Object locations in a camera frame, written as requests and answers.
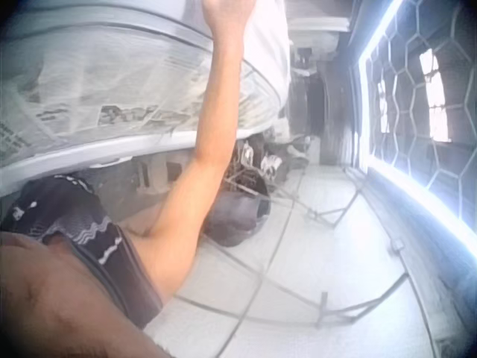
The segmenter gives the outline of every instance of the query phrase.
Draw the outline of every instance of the fluorescent light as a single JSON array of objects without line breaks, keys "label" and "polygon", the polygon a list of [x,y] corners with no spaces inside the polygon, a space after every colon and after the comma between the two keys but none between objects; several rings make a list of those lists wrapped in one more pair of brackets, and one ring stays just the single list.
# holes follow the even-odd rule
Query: fluorescent light
[{"label": "fluorescent light", "polygon": [[377,47],[379,41],[381,41],[382,36],[385,34],[386,29],[388,28],[391,20],[396,16],[399,7],[401,6],[403,0],[393,0],[391,5],[389,5],[386,13],[381,19],[378,28],[374,31],[373,36],[371,37],[370,42],[367,43],[366,48],[364,49],[359,61],[362,59],[367,60],[374,49]]},{"label": "fluorescent light", "polygon": [[391,20],[396,16],[402,0],[393,0],[382,17],[378,28],[371,37],[358,62],[359,80],[361,83],[361,136],[359,165],[363,172],[368,167],[376,170],[384,178],[410,195],[416,202],[428,210],[447,230],[449,230],[467,250],[477,258],[477,234],[465,222],[461,221],[436,195],[414,181],[400,170],[378,160],[370,154],[370,102],[366,62],[370,58],[379,41],[385,34]]},{"label": "fluorescent light", "polygon": [[425,190],[408,175],[372,155],[368,157],[368,163],[370,168],[376,170],[426,208],[447,230],[455,235],[474,257],[477,257],[477,235],[463,221],[459,220],[436,195]]}]

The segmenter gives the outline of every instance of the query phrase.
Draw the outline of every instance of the metal frame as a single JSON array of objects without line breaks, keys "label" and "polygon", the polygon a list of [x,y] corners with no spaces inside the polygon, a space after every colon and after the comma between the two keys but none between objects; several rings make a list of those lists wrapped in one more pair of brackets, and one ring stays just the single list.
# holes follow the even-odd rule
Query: metal frame
[{"label": "metal frame", "polygon": [[[200,308],[202,310],[206,310],[206,311],[209,311],[209,312],[212,312],[212,313],[216,313],[216,314],[219,314],[219,315],[224,315],[226,317],[230,317],[230,318],[234,318],[234,319],[238,320],[236,325],[232,329],[232,332],[228,336],[225,343],[221,346],[221,349],[215,355],[215,357],[217,357],[217,358],[222,357],[222,354],[225,352],[225,350],[229,346],[229,344],[232,341],[233,337],[235,336],[236,332],[239,330],[241,324],[245,321],[253,322],[253,323],[256,323],[256,324],[270,325],[270,326],[274,326],[274,327],[287,327],[287,328],[304,328],[304,327],[307,327],[307,328],[314,328],[314,329],[320,329],[322,327],[335,327],[335,326],[343,326],[343,325],[347,325],[347,324],[354,324],[357,321],[359,321],[360,319],[364,318],[366,315],[372,313],[381,304],[386,302],[386,300],[389,297],[391,297],[392,294],[394,294],[407,280],[411,281],[408,270],[404,266],[405,272],[389,287],[389,289],[387,289],[378,298],[375,298],[373,300],[366,301],[366,302],[363,302],[363,303],[360,303],[360,304],[345,307],[345,308],[342,308],[342,309],[339,309],[339,310],[331,310],[328,306],[328,292],[322,292],[320,302],[318,303],[318,302],[310,301],[308,298],[304,298],[303,296],[297,294],[296,292],[293,292],[290,289],[280,285],[279,283],[267,278],[266,274],[267,274],[269,268],[271,267],[271,265],[272,265],[272,263],[275,259],[275,256],[277,255],[277,252],[278,252],[279,247],[282,243],[283,237],[284,237],[286,229],[288,227],[288,223],[290,221],[292,213],[294,212],[294,208],[295,208],[296,204],[298,204],[302,207],[305,207],[308,210],[309,213],[314,213],[315,217],[313,217],[313,219],[317,220],[321,224],[326,224],[327,226],[332,227],[333,229],[336,228],[339,225],[339,223],[342,221],[342,219],[345,217],[345,215],[347,214],[347,212],[349,211],[351,206],[355,203],[357,197],[361,194],[361,189],[366,184],[366,182],[357,185],[356,182],[348,175],[346,169],[343,169],[343,172],[348,177],[348,179],[355,184],[355,186],[356,186],[355,194],[350,199],[350,202],[348,203],[348,205],[346,207],[341,208],[341,209],[337,209],[337,210],[330,210],[330,211],[322,212],[322,213],[317,213],[311,207],[309,207],[308,205],[299,201],[298,198],[296,197],[296,195],[292,195],[288,191],[286,191],[283,188],[277,186],[276,184],[270,183],[267,180],[267,185],[274,185],[281,192],[285,193],[287,195],[287,198],[291,199],[291,205],[290,206],[285,205],[285,207],[289,207],[290,212],[289,212],[288,217],[285,221],[285,224],[284,224],[283,229],[282,229],[282,233],[280,234],[280,237],[278,239],[278,242],[276,244],[274,252],[272,253],[271,258],[270,258],[270,260],[269,260],[269,262],[266,266],[266,269],[264,271],[255,270],[254,268],[250,267],[247,263],[243,262],[239,258],[235,257],[233,254],[231,254],[226,248],[221,247],[219,244],[216,244],[213,240],[211,240],[210,238],[207,238],[207,236],[205,236],[208,239],[207,241],[205,241],[205,243],[207,245],[210,245],[215,250],[222,253],[228,260],[233,261],[234,263],[238,264],[239,266],[241,266],[246,271],[250,272],[251,274],[254,274],[258,279],[258,283],[256,284],[256,287],[253,290],[253,293],[252,293],[251,297],[249,298],[245,308],[242,310],[242,312],[239,315],[235,314],[235,313],[227,312],[226,310],[220,310],[220,309],[211,307],[211,306],[206,305],[206,304],[201,304],[201,303],[199,303],[197,301],[194,301],[190,298],[185,298],[185,297],[180,296],[180,295],[175,295],[175,298],[177,300],[182,301],[182,302],[187,303],[187,304],[190,304],[194,307],[197,307],[197,308]],[[302,179],[303,179],[303,176],[305,175],[305,173],[306,173],[306,169],[304,169],[302,174],[301,174],[301,177],[300,177],[299,183],[297,185],[297,188],[300,188],[300,185],[301,185],[301,182],[302,182]],[[259,196],[259,197],[262,197],[264,199],[270,200],[271,202],[274,202],[274,203],[277,203],[277,204],[280,204],[280,205],[284,206],[283,203],[277,202],[274,199],[269,198],[265,195],[262,195],[258,192],[255,192],[252,189],[243,187],[243,186],[235,183],[233,180],[230,180],[230,178],[224,179],[224,181],[226,183],[229,183],[229,184],[232,184],[232,185],[235,184],[238,188],[243,189],[244,191],[250,193],[251,195]],[[338,218],[338,220],[334,223],[328,222],[326,219],[323,218],[323,216],[325,216],[327,214],[339,213],[339,212],[341,212],[341,215]],[[280,291],[296,298],[297,300],[301,301],[302,303],[306,304],[307,306],[314,308],[316,310],[316,313],[317,313],[316,319],[314,321],[280,321],[280,320],[257,318],[257,317],[249,316],[248,313],[250,311],[250,308],[251,308],[253,302],[255,301],[256,296],[259,294],[259,291],[262,288],[263,283],[267,283],[267,284],[279,289]],[[422,303],[420,302],[418,296],[416,296],[416,299],[418,300],[418,303],[419,303],[420,307],[422,307]],[[431,333],[430,333],[429,330],[428,330],[428,334],[429,334],[429,339],[431,340],[431,343],[432,343],[432,338],[430,336]],[[432,346],[432,350],[433,350],[433,353],[434,353],[434,357],[436,357],[434,346]]]}]

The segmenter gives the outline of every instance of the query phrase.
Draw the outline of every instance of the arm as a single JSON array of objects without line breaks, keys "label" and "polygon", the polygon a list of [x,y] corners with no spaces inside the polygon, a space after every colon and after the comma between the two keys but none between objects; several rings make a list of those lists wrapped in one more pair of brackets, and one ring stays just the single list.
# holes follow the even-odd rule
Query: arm
[{"label": "arm", "polygon": [[203,0],[214,52],[195,155],[169,193],[149,239],[133,241],[146,272],[164,299],[179,289],[189,273],[200,228],[232,157],[244,29],[254,4],[255,0]]}]

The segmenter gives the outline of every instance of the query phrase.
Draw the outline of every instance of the floor tile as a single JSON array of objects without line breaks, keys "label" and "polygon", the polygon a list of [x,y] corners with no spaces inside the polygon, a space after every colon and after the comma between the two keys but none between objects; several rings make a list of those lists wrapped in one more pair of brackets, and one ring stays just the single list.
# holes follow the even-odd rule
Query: floor tile
[{"label": "floor tile", "polygon": [[241,313],[252,296],[258,279],[224,257],[210,245],[199,248],[194,266],[180,296],[200,304]]},{"label": "floor tile", "polygon": [[145,333],[174,357],[213,358],[235,325],[234,318],[172,300]]}]

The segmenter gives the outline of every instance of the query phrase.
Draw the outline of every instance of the white car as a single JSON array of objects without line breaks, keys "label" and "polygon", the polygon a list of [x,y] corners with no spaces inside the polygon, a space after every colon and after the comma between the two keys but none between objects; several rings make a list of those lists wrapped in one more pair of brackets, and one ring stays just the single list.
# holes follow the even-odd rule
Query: white car
[{"label": "white car", "polygon": [[[212,53],[200,0],[35,0],[1,44],[0,195],[27,180],[191,148]],[[238,137],[266,130],[290,78],[283,0],[247,28]]]}]

